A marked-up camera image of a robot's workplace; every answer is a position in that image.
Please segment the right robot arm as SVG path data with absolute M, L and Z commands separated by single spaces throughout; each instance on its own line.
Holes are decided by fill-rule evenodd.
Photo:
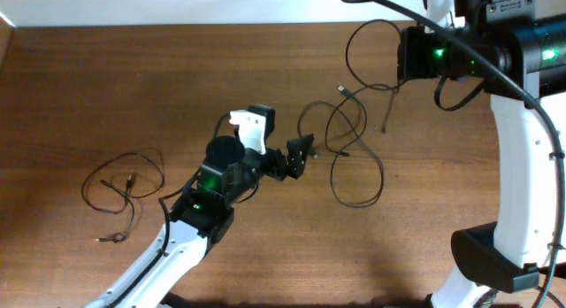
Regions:
M 500 293 L 565 275 L 565 15 L 538 0 L 423 0 L 402 31 L 398 75 L 478 77 L 498 132 L 501 198 L 493 223 L 456 231 L 455 267 L 428 307 L 487 307 Z

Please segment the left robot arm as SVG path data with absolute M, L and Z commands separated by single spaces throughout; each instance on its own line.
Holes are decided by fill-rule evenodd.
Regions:
M 287 152 L 260 154 L 230 135 L 211 139 L 205 159 L 184 187 L 173 193 L 165 223 L 151 245 L 91 307 L 189 307 L 172 287 L 197 266 L 233 224 L 233 204 L 252 197 L 260 180 L 299 178 L 314 136 L 287 142 Z

